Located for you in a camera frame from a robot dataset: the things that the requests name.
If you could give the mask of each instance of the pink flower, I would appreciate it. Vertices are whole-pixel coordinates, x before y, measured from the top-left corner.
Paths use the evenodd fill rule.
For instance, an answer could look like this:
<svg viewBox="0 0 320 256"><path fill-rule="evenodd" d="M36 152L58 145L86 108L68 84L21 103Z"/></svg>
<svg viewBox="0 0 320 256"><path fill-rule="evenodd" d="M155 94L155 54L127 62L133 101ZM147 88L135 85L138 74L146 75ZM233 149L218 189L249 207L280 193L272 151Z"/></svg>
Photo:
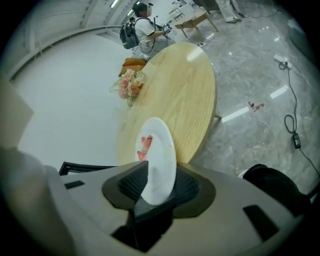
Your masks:
<svg viewBox="0 0 320 256"><path fill-rule="evenodd" d="M129 78L127 78L127 77L122 78L122 80L121 80L121 87L122 87L122 88L127 88L129 82L130 82Z"/></svg>
<svg viewBox="0 0 320 256"><path fill-rule="evenodd" d="M141 89L138 88L138 87L135 86L135 85L131 85L130 88L129 88L130 94L132 94L132 95L134 95L134 96L138 95L138 94L140 93L140 91L141 91Z"/></svg>
<svg viewBox="0 0 320 256"><path fill-rule="evenodd" d="M119 87L118 95L121 99L127 99L129 97L128 91L125 88Z"/></svg>

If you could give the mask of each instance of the ceiling light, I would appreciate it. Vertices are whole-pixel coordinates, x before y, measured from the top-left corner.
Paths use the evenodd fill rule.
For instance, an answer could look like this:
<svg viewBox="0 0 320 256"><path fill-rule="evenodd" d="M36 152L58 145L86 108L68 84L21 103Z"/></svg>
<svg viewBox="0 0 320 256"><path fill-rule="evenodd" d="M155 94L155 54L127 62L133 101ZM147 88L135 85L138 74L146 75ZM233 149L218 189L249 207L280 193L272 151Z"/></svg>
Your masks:
<svg viewBox="0 0 320 256"><path fill-rule="evenodd" d="M117 4L118 1L119 1L119 0L114 0L110 7L111 7L111 8L115 7L115 5Z"/></svg>

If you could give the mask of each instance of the table leg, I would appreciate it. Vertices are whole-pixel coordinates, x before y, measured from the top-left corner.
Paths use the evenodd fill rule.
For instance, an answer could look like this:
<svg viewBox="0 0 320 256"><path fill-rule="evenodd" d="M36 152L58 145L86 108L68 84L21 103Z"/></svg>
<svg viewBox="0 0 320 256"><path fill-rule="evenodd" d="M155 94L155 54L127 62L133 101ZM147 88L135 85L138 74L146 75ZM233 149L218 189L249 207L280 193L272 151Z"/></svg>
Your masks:
<svg viewBox="0 0 320 256"><path fill-rule="evenodd" d="M204 0L200 0L200 3L202 4L203 8L208 12L208 14L210 14L209 8L205 4Z"/></svg>
<svg viewBox="0 0 320 256"><path fill-rule="evenodd" d="M204 38L203 35L201 34L201 32L200 32L199 28L197 27L197 25L195 25L193 22L192 22L191 24L192 24L192 26L195 28L195 30L196 30L196 32L197 32L200 40L201 40L201 41L204 41L205 38Z"/></svg>
<svg viewBox="0 0 320 256"><path fill-rule="evenodd" d="M185 31L184 31L182 28L181 28L181 30L182 30L184 36L185 36L186 38L188 38L187 35L186 35L186 33L185 33Z"/></svg>
<svg viewBox="0 0 320 256"><path fill-rule="evenodd" d="M215 26L215 24L212 22L212 20L209 18L208 14L205 14L206 19L211 23L211 25L215 28L215 30L217 32L219 32L219 30L217 29L217 27Z"/></svg>

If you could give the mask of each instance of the power adapter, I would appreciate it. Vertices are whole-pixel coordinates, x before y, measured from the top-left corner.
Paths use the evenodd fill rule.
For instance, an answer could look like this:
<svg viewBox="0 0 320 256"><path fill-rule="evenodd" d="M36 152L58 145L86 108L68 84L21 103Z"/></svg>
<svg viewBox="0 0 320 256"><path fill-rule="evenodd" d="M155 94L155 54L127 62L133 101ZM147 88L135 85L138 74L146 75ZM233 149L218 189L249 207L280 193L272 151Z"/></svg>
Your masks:
<svg viewBox="0 0 320 256"><path fill-rule="evenodd" d="M299 139L298 133L295 132L295 133L292 135L292 139L293 139L293 143L294 143L295 149L296 149L296 150L297 150L297 149L300 149L300 148L301 148L301 141L300 141L300 139Z"/></svg>

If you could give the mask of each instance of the white shirt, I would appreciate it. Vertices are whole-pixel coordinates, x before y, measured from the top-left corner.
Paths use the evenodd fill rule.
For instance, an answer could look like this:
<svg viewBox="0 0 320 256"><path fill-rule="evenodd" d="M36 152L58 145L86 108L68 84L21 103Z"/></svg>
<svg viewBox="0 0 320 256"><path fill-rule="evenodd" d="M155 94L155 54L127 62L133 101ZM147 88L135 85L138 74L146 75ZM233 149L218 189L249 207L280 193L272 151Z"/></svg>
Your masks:
<svg viewBox="0 0 320 256"><path fill-rule="evenodd" d="M159 31L155 25L151 25L150 21L145 18L138 18L135 22L134 29L139 42L143 45L149 45L150 43L153 44L154 40L148 37L155 31Z"/></svg>

